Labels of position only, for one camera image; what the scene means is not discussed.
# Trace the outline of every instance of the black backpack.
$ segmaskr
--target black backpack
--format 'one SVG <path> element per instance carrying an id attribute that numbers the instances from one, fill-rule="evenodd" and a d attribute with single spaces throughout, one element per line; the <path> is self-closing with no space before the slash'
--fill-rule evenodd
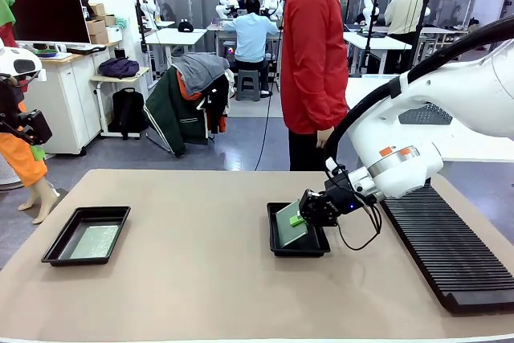
<path id="1" fill-rule="evenodd" d="M 103 62 L 98 69 L 102 76 L 112 78 L 130 78 L 139 71 L 139 63 L 127 58 L 111 58 Z"/>
<path id="2" fill-rule="evenodd" d="M 112 95 L 112 110 L 114 120 L 109 125 L 110 132 L 123 134 L 123 139 L 129 138 L 129 133 L 140 133 L 148 128 L 143 106 L 145 100 L 135 88 L 124 88 Z"/>

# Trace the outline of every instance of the cabinet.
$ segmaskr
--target cabinet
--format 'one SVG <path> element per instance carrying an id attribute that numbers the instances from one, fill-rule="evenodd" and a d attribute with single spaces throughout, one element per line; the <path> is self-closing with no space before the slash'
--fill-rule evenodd
<path id="1" fill-rule="evenodd" d="M 98 101 L 89 80 L 100 63 L 109 58 L 108 50 L 93 55 L 73 55 L 66 60 L 44 60 L 47 80 L 35 80 L 25 94 L 29 110 L 39 109 L 47 119 L 52 138 L 43 145 L 53 154 L 80 154 L 100 132 Z M 110 95 L 104 100 L 111 100 Z M 104 106 L 107 112 L 112 107 Z"/>

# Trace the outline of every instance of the orange pants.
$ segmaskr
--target orange pants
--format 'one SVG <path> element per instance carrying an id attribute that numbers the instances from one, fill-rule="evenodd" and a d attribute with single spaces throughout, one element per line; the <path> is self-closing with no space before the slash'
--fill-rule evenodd
<path id="1" fill-rule="evenodd" d="M 27 108 L 21 102 L 19 108 L 25 112 Z M 48 172 L 44 161 L 36 161 L 31 147 L 24 140 L 8 133 L 0 133 L 0 153 L 14 169 L 24 186 L 32 186 Z"/>

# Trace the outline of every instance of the gray jacket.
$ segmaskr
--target gray jacket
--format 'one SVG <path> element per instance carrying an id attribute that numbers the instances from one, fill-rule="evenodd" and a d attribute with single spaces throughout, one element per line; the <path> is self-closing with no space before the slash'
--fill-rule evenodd
<path id="1" fill-rule="evenodd" d="M 173 65 L 182 73 L 188 96 L 208 88 L 230 67 L 225 58 L 204 52 L 173 58 Z"/>

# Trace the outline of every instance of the chair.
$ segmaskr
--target chair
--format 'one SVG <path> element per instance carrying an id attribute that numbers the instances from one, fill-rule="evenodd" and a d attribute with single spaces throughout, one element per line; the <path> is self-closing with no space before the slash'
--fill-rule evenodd
<path id="1" fill-rule="evenodd" d="M 257 70 L 239 70 L 236 100 L 260 101 L 259 72 Z"/>

